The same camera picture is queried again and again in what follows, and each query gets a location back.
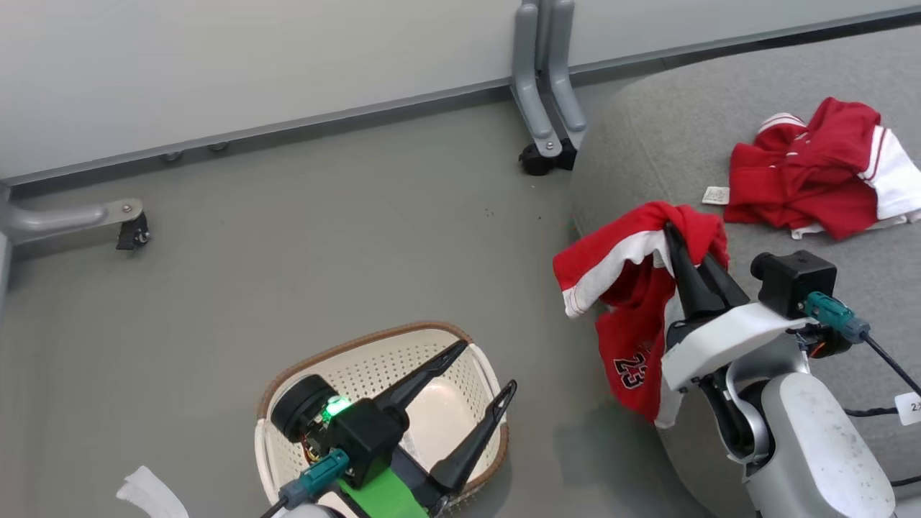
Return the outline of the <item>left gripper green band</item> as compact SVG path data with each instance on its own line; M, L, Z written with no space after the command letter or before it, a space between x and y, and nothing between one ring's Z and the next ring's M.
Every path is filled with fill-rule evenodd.
M469 345L467 340L457 340L444 348L375 396L375 405L401 427L410 427L409 404L430 381L447 373ZM516 391L517 382L509 381L488 404L483 419L447 457L434 464L429 474L410 453L397 448L391 465L361 488L355 489L348 480L339 478L337 495L356 517L437 517L448 505L448 494L463 491Z

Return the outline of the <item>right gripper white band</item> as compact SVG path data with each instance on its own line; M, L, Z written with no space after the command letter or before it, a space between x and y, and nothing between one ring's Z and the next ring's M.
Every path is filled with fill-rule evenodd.
M787 329L810 323L809 316L790 319L762 302L750 303L747 293L713 253L704 256L700 275L680 230L672 223L666 223L663 230L684 318L699 320L730 309L689 332L665 353L662 378L671 391L684 389L694 379L769 344Z

